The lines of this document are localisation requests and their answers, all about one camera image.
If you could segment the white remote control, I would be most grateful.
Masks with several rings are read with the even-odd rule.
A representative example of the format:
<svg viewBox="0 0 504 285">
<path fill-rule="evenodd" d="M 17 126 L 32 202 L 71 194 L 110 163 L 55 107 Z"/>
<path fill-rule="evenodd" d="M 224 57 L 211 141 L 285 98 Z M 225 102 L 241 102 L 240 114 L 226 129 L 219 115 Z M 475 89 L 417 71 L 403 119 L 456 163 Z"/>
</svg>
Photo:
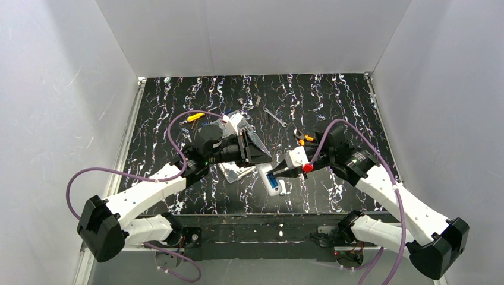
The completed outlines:
<svg viewBox="0 0 504 285">
<path fill-rule="evenodd" d="M 285 181 L 270 174 L 273 170 L 270 163 L 258 164 L 256 169 L 269 196 L 278 196 L 285 190 Z"/>
</svg>

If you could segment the blue battery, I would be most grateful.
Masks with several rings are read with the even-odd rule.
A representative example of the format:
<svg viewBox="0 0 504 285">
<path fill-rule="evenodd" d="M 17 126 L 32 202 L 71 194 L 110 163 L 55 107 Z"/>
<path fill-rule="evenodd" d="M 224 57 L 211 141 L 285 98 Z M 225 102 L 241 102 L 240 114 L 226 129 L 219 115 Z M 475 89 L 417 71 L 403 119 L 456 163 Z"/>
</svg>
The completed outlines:
<svg viewBox="0 0 504 285">
<path fill-rule="evenodd" d="M 270 184 L 270 187 L 274 191 L 277 191 L 279 189 L 279 182 L 277 181 L 277 179 L 275 177 L 273 177 L 271 174 L 268 174 L 266 177 L 267 177 L 267 180 Z"/>
</svg>

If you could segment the white battery cover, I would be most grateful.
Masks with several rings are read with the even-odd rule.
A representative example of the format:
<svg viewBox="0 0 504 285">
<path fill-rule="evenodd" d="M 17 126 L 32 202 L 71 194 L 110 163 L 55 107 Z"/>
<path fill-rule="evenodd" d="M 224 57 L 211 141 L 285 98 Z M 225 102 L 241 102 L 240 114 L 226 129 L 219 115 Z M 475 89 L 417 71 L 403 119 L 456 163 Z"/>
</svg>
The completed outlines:
<svg viewBox="0 0 504 285">
<path fill-rule="evenodd" d="M 286 186 L 285 185 L 282 185 L 282 190 L 280 192 L 279 195 L 286 195 L 287 194 L 287 191 L 286 191 Z"/>
</svg>

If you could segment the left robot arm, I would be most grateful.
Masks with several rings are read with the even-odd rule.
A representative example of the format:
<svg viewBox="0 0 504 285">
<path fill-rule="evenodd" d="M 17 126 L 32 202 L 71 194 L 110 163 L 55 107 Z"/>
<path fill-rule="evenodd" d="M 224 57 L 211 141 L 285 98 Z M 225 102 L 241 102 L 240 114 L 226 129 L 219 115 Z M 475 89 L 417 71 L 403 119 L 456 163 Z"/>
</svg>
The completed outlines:
<svg viewBox="0 0 504 285">
<path fill-rule="evenodd" d="M 183 228 L 169 214 L 140 218 L 163 199 L 181 192 L 209 173 L 213 164 L 233 162 L 238 167 L 261 168 L 272 156 L 254 132 L 240 130 L 228 136 L 217 125 L 206 125 L 172 159 L 147 180 L 118 194 L 89 198 L 80 216 L 77 233 L 98 262 L 118 255 L 125 246 L 170 240 Z"/>
</svg>

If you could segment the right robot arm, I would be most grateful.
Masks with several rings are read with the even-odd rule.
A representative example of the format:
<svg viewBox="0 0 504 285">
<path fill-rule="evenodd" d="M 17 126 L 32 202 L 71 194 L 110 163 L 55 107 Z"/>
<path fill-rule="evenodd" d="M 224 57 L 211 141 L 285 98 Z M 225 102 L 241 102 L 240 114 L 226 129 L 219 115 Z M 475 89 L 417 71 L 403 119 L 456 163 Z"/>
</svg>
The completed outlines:
<svg viewBox="0 0 504 285">
<path fill-rule="evenodd" d="M 265 177 L 272 187 L 282 178 L 296 178 L 329 167 L 337 177 L 366 193 L 385 207 L 400 226 L 353 210 L 330 233 L 318 233 L 323 246 L 369 242 L 410 260 L 424 276 L 439 280 L 464 252 L 469 225 L 449 219 L 395 182 L 374 154 L 353 147 L 342 125 L 319 125 L 315 138 L 286 152 L 285 158 Z"/>
</svg>

